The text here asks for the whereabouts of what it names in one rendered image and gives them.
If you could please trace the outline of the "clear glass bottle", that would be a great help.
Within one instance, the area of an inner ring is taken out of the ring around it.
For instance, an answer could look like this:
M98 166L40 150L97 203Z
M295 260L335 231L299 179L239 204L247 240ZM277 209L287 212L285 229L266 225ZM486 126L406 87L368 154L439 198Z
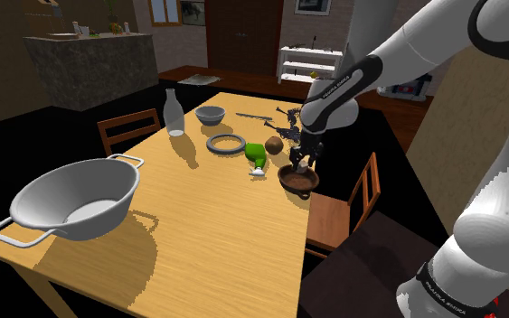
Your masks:
M176 98L174 89L166 89L166 101L163 108L165 127L170 136L184 134L184 110Z

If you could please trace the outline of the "dark brown door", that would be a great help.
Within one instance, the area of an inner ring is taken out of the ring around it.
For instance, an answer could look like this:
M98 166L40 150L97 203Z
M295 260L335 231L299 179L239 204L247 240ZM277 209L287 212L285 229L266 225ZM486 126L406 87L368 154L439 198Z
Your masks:
M274 77L284 0L205 0L208 66Z

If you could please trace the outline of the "stone kitchen island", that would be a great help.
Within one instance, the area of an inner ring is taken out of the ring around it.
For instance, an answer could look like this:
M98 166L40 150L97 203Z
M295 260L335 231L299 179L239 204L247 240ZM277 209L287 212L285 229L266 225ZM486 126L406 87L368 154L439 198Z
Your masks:
M42 87L58 108L84 111L158 82L153 36L147 33L23 41Z

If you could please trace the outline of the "brown bowl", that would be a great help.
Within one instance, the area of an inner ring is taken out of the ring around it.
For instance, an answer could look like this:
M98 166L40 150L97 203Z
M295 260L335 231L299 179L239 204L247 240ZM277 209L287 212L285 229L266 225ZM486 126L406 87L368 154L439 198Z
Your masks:
M303 173L297 173L291 164L279 168L278 179L285 190L297 195L310 193L320 182L318 175L311 168L307 168Z

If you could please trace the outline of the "white red blue box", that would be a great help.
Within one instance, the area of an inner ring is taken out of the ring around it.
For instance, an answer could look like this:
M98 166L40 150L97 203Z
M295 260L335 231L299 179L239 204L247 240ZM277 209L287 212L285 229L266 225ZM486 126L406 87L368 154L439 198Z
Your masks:
M430 74L424 74L413 81L389 87L378 87L377 93L382 97L398 98L413 101L425 101L426 92L432 81Z

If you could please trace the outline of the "large grey two-handled pan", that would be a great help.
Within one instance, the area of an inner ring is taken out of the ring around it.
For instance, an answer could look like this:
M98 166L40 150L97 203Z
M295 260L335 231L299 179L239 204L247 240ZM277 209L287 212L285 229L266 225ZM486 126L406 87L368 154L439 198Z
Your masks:
M0 241L17 248L33 247L50 235L68 240L95 239L115 229L127 216L145 163L126 154L112 154L67 164L24 186L10 205L0 229L14 222L42 235L22 242L0 233Z

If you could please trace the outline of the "pale framed wall picture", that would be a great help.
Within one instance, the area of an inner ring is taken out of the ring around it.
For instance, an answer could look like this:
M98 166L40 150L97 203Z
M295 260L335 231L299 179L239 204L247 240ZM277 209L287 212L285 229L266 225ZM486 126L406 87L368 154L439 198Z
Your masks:
M295 14L328 16L331 0L296 0Z

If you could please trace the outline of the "grey knife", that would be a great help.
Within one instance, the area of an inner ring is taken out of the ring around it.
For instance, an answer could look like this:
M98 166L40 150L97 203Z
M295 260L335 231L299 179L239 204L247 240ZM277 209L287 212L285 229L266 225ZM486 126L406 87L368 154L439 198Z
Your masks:
M249 117L249 118L256 118L256 119L263 119L263 120L266 120L266 121L273 121L273 118L272 117L264 117L264 116L256 116L256 115L251 115L251 114L245 114L245 113L235 113L237 116L240 116L240 117Z

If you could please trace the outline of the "black branched ornament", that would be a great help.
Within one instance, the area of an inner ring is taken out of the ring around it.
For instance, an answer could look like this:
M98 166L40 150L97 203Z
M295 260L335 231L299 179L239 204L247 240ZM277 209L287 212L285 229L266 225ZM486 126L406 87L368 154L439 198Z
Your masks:
M292 108L288 111L276 108L276 110L287 115L289 128L274 127L268 121L265 121L264 125L275 129L282 138L290 139L295 143L298 143L300 141L300 129L297 126L297 118L299 117L301 108Z

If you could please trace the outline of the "light wooden table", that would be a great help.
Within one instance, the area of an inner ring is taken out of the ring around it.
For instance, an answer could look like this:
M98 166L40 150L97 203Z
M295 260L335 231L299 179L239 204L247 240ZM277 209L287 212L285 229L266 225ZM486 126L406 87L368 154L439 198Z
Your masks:
M218 126L185 117L184 134L158 131L124 154L145 160L127 216L110 233L86 241L50 235L30 248L0 241L10 264L60 317L71 309L61 285L146 318L296 318L309 204L286 192L271 158L263 177L249 175L245 156L222 156L209 136L232 132L263 143L270 130L258 119L284 118L288 103L220 93ZM30 242L40 230L12 224L4 234Z

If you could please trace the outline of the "wooden framed window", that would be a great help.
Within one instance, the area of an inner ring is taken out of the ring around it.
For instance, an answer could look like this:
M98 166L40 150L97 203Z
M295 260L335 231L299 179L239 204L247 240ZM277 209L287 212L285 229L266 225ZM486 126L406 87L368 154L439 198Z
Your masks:
M154 27L182 24L180 0L148 0L148 6Z

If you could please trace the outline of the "brown round fruit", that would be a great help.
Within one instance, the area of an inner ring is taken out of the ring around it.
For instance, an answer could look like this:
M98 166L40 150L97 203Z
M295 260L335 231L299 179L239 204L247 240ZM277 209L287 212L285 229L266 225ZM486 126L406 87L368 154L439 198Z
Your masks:
M284 143L280 137L272 136L265 142L264 146L269 154L277 155L283 150Z

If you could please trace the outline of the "white shelf unit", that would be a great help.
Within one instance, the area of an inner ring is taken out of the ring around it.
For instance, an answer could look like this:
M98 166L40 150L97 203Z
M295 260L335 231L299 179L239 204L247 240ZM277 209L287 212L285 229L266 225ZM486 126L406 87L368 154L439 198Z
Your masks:
M291 61L290 57L303 57L332 61L332 65L318 64L313 62ZM311 75L298 74L299 70L315 72L317 75L334 76L340 66L343 53L332 49L305 48L300 43L292 46L284 46L279 50L278 83L282 80L311 83L314 78Z

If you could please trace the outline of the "brown wooden chair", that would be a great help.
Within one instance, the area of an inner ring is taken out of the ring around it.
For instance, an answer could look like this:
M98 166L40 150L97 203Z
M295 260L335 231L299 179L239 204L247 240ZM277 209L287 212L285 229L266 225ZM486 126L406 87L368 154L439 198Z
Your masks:
M363 213L353 230L350 230L351 205L359 189L362 189ZM348 201L318 193L311 195L306 232L308 247L305 248L305 252L316 257L327 258L326 254L319 253L316 248L327 252L334 251L366 222L380 194L377 154L372 152Z
M123 126L126 124L137 122L138 120L152 118L154 121L153 125L140 127L138 129L131 130L129 132L116 135L116 136L107 136L106 130L116 126ZM112 155L111 146L127 141L132 138L136 138L139 136L143 136L145 134L157 132L161 129L161 125L159 122L158 115L154 108L143 110L140 112L136 112L129 115L124 115L121 117L114 117L107 120L102 120L97 123L99 129L99 135L101 137L102 144L104 146L104 150L106 155Z

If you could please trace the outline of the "small grey bowl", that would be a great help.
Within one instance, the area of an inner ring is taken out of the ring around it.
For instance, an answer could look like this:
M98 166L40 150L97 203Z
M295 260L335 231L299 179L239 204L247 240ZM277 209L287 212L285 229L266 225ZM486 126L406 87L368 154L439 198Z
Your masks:
M217 106L201 106L194 111L194 114L204 126L217 126L222 122L226 111Z

